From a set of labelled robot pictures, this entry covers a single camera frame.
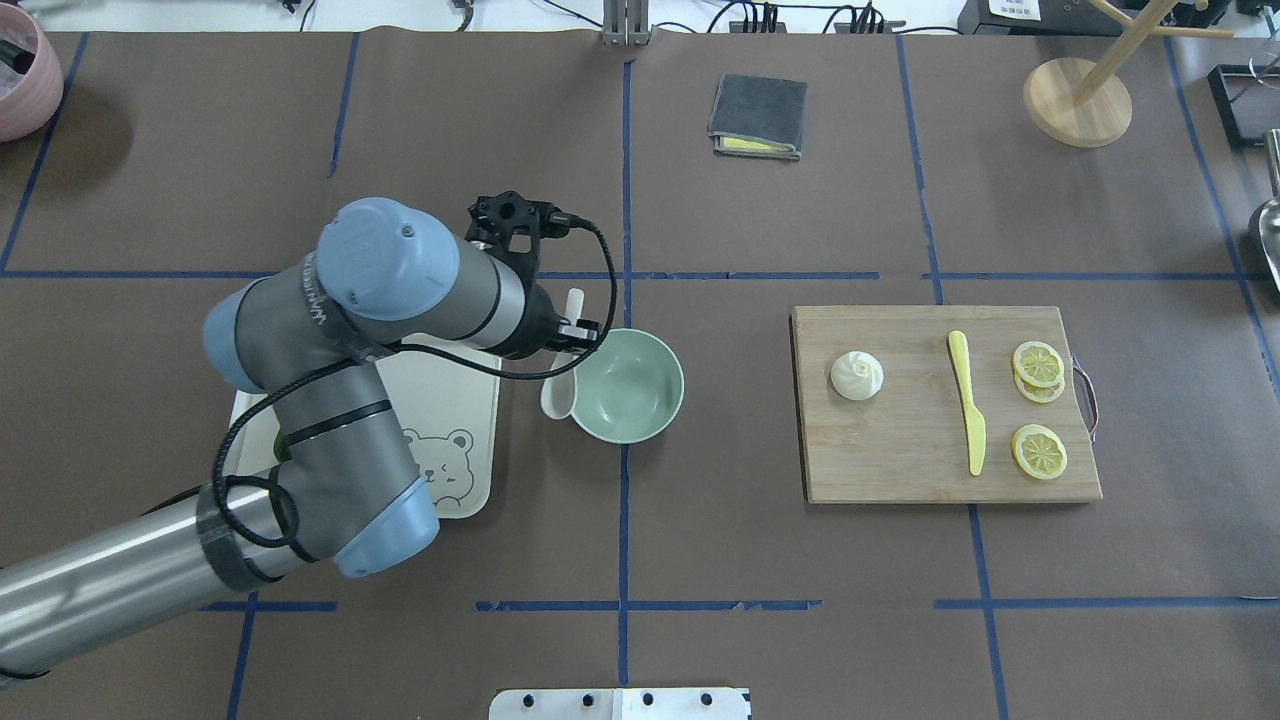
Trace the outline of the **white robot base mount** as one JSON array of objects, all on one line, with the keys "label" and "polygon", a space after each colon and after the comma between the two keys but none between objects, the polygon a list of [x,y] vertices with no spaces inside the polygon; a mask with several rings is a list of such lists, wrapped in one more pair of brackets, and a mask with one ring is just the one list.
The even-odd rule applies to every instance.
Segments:
[{"label": "white robot base mount", "polygon": [[748,689],[641,687],[506,689],[489,719],[751,719]]}]

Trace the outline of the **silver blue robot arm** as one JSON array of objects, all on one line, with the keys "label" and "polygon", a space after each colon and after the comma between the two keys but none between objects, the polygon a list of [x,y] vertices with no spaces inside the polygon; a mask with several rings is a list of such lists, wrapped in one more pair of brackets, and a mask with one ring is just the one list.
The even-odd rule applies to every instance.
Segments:
[{"label": "silver blue robot arm", "polygon": [[403,562],[436,537],[378,361],[428,334],[511,360],[591,356],[604,322],[572,320],[538,284],[543,240],[590,220],[508,191],[465,236],[392,199],[342,208],[297,265],[204,322],[211,365],[259,401],[228,428],[209,478],[119,527],[3,571],[3,689],[183,614],[330,559],[346,577]]}]

